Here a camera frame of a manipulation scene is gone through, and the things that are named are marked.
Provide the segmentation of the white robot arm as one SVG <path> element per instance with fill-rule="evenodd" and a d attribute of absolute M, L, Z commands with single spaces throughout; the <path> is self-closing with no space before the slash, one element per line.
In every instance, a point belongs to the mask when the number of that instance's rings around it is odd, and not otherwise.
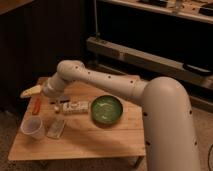
<path fill-rule="evenodd" d="M 193 112 L 186 89 L 170 77 L 145 82 L 135 76 L 90 70 L 78 60 L 63 60 L 56 73 L 22 98 L 60 97 L 67 85 L 81 81 L 142 108 L 148 171 L 201 171 Z"/>

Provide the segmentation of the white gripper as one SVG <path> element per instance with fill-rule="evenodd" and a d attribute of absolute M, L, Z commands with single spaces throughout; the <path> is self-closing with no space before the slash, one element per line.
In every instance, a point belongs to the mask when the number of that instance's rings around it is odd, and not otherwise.
<path fill-rule="evenodd" d="M 67 82 L 60 78 L 58 75 L 53 75 L 49 77 L 43 84 L 35 85 L 29 89 L 24 90 L 21 94 L 21 98 L 29 98 L 32 95 L 42 93 L 49 98 L 58 98 L 60 97 L 65 87 L 67 86 Z"/>

